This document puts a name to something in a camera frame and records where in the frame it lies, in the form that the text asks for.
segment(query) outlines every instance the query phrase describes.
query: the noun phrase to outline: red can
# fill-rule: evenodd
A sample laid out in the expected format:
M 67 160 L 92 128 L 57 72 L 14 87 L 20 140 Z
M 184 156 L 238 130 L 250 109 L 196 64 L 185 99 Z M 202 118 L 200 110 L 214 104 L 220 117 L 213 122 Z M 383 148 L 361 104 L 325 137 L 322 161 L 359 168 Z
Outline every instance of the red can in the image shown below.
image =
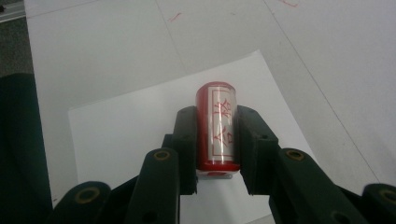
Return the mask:
M 239 170 L 235 141 L 235 88 L 226 82 L 209 82 L 196 94 L 198 118 L 198 175 L 232 175 Z

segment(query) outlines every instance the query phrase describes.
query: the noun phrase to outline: white sheet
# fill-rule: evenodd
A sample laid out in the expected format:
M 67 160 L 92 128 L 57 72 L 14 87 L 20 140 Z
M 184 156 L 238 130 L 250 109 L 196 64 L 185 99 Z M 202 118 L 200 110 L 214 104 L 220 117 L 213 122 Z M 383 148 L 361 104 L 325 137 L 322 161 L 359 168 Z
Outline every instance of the white sheet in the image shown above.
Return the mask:
M 209 81 L 225 81 L 236 100 L 257 110 L 282 147 L 313 157 L 262 55 L 256 51 L 233 63 L 69 111 L 79 183 L 103 181 L 115 188 L 139 174 L 145 155 L 172 133 L 177 111 L 195 104 Z M 240 174 L 231 180 L 202 180 L 198 194 L 182 196 L 181 223 L 248 223 L 271 213 L 265 196 L 249 196 Z

